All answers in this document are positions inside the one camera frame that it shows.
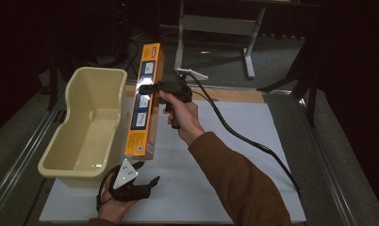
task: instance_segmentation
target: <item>long narrow box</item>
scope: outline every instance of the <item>long narrow box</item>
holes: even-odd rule
[[[163,76],[164,53],[160,43],[143,46],[140,71],[124,154],[135,160],[152,160],[157,136],[157,112],[160,97],[140,95],[142,85],[151,85]]]

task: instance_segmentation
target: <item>brown sweater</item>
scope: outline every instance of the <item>brown sweater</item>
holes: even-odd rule
[[[236,225],[292,225],[272,180],[242,154],[228,148],[214,133],[198,137],[189,151]],[[113,224],[90,219],[89,225]]]

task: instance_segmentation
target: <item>hand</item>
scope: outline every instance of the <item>hand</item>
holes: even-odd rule
[[[116,201],[112,198],[112,196],[109,193],[109,184],[110,179],[113,176],[113,173],[110,173],[110,175],[107,177],[107,180],[105,182],[105,190],[102,193],[102,202],[105,202],[100,206],[98,218],[106,219],[108,221],[114,222],[116,224],[120,224],[122,222],[122,219],[127,213],[128,209],[134,205],[137,201],[131,201],[131,202],[120,202]]]
[[[168,124],[172,124],[175,117],[180,124],[178,135],[186,141],[188,145],[205,131],[198,121],[198,105],[194,102],[183,103],[175,98],[171,93],[159,92],[160,97],[173,106],[173,111],[168,117]]]

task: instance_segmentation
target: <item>yellow plastic bin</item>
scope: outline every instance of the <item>yellow plastic bin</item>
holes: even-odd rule
[[[126,78],[119,69],[74,72],[65,92],[66,120],[38,165],[42,176],[98,181],[119,164],[129,120]]]

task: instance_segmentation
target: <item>dark background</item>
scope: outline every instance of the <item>dark background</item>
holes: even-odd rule
[[[125,60],[134,24],[158,40],[159,23],[178,23],[178,1],[152,3],[0,1],[0,127],[41,90],[38,75],[49,69],[53,53],[94,63],[96,55]],[[205,2],[189,10],[199,14],[202,7],[207,7]],[[255,7],[245,6],[246,11],[239,4],[228,7],[231,10],[211,12],[255,16]],[[329,1],[319,20],[318,15],[315,9],[277,6],[266,12],[260,33],[278,39],[307,37],[292,70],[310,67],[311,59],[318,62],[319,89],[379,199],[379,1]],[[77,65],[63,59],[69,74]]]

